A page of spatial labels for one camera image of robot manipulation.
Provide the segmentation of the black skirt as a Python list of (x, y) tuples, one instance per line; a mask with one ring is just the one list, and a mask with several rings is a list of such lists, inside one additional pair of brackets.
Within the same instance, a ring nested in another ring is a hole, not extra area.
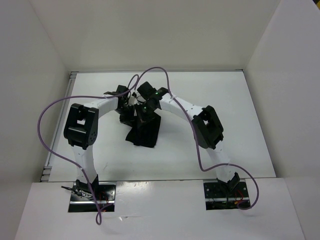
[(151, 115), (150, 121), (143, 121), (134, 113), (121, 114), (119, 120), (122, 124), (131, 127), (125, 140), (135, 146), (154, 148), (161, 125), (161, 116), (157, 113)]

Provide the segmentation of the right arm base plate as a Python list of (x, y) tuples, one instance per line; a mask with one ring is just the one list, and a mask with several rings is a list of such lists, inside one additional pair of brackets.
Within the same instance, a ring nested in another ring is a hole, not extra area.
[(232, 191), (227, 191), (217, 180), (204, 181), (204, 198), (206, 210), (233, 210), (251, 206), (247, 184), (240, 181)]

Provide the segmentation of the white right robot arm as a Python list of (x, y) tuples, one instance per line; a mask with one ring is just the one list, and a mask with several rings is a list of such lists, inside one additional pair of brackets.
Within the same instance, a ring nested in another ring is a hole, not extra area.
[(208, 105), (201, 107), (191, 104), (173, 93), (167, 88), (155, 89), (149, 82), (145, 82), (137, 89), (139, 95), (144, 99), (142, 104), (137, 105), (136, 113), (142, 124), (151, 122), (155, 118), (155, 110), (170, 112), (183, 120), (189, 122), (196, 143), (197, 154), (200, 148), (207, 151), (214, 166), (200, 169), (203, 172), (216, 169), (219, 191), (229, 197), (237, 190), (240, 177), (237, 173), (232, 173), (230, 158), (224, 151), (223, 132), (224, 128), (215, 111)]

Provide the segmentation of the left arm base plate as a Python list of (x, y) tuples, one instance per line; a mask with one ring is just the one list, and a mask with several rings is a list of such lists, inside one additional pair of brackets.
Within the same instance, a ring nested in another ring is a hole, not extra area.
[[(65, 186), (62, 186), (62, 188), (71, 191), (68, 207), (69, 213), (89, 213), (98, 211), (90, 192), (78, 190), (75, 183), (72, 188)], [(95, 198), (98, 207), (102, 209), (102, 212), (115, 211), (116, 188), (116, 182), (103, 181), (99, 182), (99, 185), (95, 188)]]

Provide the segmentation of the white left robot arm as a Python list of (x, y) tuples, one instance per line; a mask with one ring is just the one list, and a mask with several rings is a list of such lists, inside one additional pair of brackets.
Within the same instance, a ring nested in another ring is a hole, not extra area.
[(77, 166), (76, 189), (88, 200), (99, 196), (99, 177), (94, 165), (93, 144), (98, 137), (99, 118), (116, 111), (124, 114), (130, 109), (128, 95), (104, 96), (85, 104), (74, 103), (69, 109), (63, 136), (74, 154)]

